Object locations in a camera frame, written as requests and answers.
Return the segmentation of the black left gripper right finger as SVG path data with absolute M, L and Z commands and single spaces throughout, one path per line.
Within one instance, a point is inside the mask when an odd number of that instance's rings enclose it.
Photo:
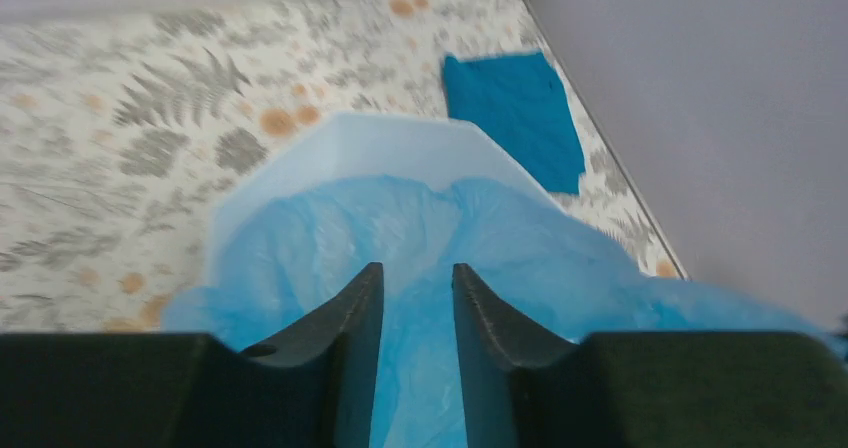
M 847 367 L 788 331 L 600 332 L 571 343 L 452 274 L 471 447 L 843 447 Z

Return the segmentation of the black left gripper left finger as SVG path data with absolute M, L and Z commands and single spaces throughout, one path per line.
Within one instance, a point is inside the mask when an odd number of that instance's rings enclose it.
M 7 334 L 5 447 L 365 447 L 381 264 L 276 334 L 233 351 L 202 333 Z

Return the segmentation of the blue plastic trash bag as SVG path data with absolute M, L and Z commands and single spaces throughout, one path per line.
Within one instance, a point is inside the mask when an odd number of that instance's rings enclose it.
M 244 349 L 334 297 L 371 262 L 384 268 L 373 447 L 466 445 L 451 293 L 457 263 L 569 341 L 596 331 L 789 329 L 847 351 L 787 310 L 645 275 L 605 233 L 483 178 L 435 191 L 360 177 L 271 201 L 221 246 L 210 285 L 169 302 L 162 326 Z

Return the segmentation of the white paper trash bin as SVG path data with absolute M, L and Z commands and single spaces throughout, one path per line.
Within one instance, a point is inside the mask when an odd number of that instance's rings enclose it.
M 210 210 L 202 280 L 235 231 L 268 202 L 337 179 L 386 175 L 442 190 L 464 178 L 496 180 L 547 207 L 557 201 L 475 124 L 413 115 L 334 113 L 270 155 Z

